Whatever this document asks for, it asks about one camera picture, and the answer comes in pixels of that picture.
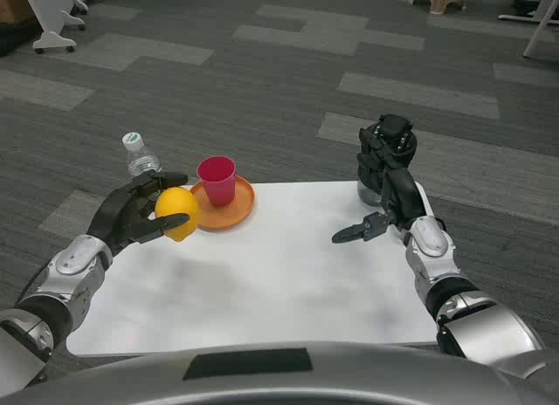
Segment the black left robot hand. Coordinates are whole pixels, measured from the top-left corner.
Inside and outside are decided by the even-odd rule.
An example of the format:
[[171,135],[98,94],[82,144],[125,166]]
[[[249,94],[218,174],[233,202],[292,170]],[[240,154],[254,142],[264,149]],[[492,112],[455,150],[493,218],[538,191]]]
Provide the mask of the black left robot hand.
[[167,230],[186,224],[190,216],[177,213],[150,220],[148,217],[155,211],[153,197],[187,182],[188,176],[177,172],[149,170],[134,177],[109,194],[93,216],[87,235],[102,240],[113,256],[130,244],[162,237]]

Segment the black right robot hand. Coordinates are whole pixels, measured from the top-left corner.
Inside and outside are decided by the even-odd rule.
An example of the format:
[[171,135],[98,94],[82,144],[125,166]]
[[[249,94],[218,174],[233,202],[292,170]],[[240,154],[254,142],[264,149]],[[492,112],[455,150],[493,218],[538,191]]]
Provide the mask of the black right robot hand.
[[373,212],[358,223],[332,236],[334,244],[379,237],[394,225],[409,228],[426,215],[426,207],[408,167],[418,139],[413,124],[396,114],[383,114],[378,121],[359,130],[361,152],[357,154],[358,195],[365,201],[376,199],[381,212]]

